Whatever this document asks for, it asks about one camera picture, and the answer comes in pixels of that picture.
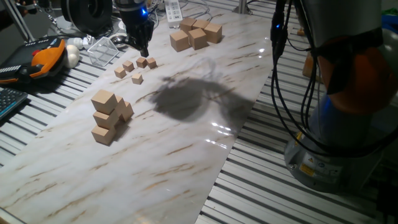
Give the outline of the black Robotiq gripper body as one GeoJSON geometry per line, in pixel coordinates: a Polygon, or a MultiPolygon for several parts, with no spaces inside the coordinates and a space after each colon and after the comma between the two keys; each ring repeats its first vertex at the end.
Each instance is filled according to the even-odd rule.
{"type": "Polygon", "coordinates": [[[119,11],[129,37],[136,42],[151,40],[154,21],[149,19],[146,2],[121,2],[119,11]]]}

